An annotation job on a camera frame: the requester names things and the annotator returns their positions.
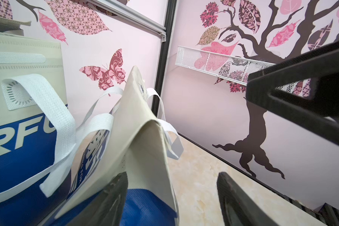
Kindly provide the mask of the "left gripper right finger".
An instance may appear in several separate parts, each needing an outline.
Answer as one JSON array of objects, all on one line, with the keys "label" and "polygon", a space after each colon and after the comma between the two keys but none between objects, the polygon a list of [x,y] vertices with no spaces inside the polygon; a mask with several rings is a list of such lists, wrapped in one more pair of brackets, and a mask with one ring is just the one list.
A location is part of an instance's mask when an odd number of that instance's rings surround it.
[{"label": "left gripper right finger", "polygon": [[277,225],[226,172],[218,174],[217,190],[225,226]]}]

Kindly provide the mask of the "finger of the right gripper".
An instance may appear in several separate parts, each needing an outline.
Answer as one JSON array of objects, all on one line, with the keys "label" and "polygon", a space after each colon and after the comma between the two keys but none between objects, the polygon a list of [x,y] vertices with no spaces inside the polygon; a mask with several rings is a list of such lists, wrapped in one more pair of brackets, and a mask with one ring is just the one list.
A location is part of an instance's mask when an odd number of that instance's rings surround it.
[{"label": "finger of the right gripper", "polygon": [[339,40],[251,73],[246,99],[339,146]]}]

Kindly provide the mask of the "takeout bag blue beige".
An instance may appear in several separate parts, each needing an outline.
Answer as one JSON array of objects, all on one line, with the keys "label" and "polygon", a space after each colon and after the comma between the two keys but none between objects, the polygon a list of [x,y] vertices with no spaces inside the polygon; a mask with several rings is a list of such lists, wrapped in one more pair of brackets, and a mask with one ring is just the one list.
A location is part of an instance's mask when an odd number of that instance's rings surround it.
[{"label": "takeout bag blue beige", "polygon": [[42,221],[44,226],[68,226],[118,174],[126,172],[128,189],[119,226],[177,226],[178,203],[170,179],[168,159],[183,153],[179,139],[171,141],[174,128],[158,119],[147,100],[156,95],[146,88],[138,67],[128,76],[116,105],[114,124],[105,149],[89,145],[84,152],[85,180],[68,199]]},{"label": "takeout bag blue beige", "polygon": [[64,151],[57,141],[75,121],[67,109],[61,45],[15,35],[0,18],[0,226],[35,226],[68,195],[69,174],[46,196],[40,185]]}]

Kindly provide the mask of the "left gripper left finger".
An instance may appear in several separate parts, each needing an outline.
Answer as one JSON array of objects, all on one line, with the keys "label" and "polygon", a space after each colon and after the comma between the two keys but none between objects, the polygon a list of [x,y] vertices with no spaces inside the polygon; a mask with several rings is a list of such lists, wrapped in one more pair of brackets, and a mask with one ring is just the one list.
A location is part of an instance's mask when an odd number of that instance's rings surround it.
[{"label": "left gripper left finger", "polygon": [[127,189],[127,173],[118,174],[68,225],[118,226],[126,201]]}]

